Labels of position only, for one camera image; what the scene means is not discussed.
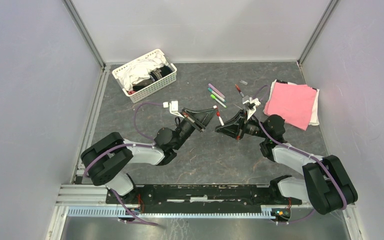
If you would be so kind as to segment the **red white marker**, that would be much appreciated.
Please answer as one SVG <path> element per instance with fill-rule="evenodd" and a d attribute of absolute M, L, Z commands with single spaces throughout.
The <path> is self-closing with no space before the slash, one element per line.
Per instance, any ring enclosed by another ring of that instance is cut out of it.
<path fill-rule="evenodd" d="M 220 115 L 217 115 L 218 119 L 219 119 L 219 122 L 221 124 L 221 126 L 224 126 L 224 121 L 222 120 L 221 116 Z"/>

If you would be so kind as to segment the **teal white marker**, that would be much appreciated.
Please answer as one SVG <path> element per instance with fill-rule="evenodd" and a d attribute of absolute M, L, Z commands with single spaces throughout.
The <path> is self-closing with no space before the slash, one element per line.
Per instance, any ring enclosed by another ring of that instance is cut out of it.
<path fill-rule="evenodd" d="M 217 99 L 221 100 L 221 102 L 225 103 L 226 100 L 221 97 L 217 92 L 215 92 L 212 88 L 208 87 L 207 88 Z"/>

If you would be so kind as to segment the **purple pen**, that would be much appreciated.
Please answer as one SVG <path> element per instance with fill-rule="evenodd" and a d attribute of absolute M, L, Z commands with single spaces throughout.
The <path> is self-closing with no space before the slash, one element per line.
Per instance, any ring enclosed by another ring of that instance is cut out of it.
<path fill-rule="evenodd" d="M 215 86 L 213 86 L 211 83 L 208 84 L 208 87 L 211 88 L 215 93 L 217 93 L 220 97 L 222 97 L 223 99 L 226 98 L 226 96 L 221 93 Z"/>

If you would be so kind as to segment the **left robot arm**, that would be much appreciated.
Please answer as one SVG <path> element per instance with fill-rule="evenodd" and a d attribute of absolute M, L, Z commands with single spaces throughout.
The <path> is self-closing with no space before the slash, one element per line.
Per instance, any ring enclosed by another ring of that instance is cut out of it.
<path fill-rule="evenodd" d="M 183 108 L 177 117 L 176 128 L 161 128 L 153 143 L 124 139 L 119 132 L 112 132 L 84 150 L 80 159 L 85 177 L 95 186 L 106 186 L 115 191 L 125 204 L 137 198 L 136 185 L 124 167 L 128 164 L 165 166 L 169 164 L 194 131 L 203 132 L 217 108 L 191 110 Z"/>

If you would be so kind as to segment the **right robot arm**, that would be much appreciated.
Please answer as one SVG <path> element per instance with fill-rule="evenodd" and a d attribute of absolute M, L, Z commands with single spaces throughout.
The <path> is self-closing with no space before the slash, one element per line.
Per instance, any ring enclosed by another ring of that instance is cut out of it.
<path fill-rule="evenodd" d="M 285 120 L 270 115 L 265 121 L 255 116 L 247 119 L 244 110 L 215 128 L 215 132 L 241 140 L 244 135 L 263 138 L 259 144 L 262 155 L 302 175 L 278 177 L 270 182 L 269 199 L 282 204 L 288 198 L 308 202 L 321 215 L 345 210 L 359 196 L 341 160 L 335 155 L 320 156 L 300 150 L 284 139 Z"/>

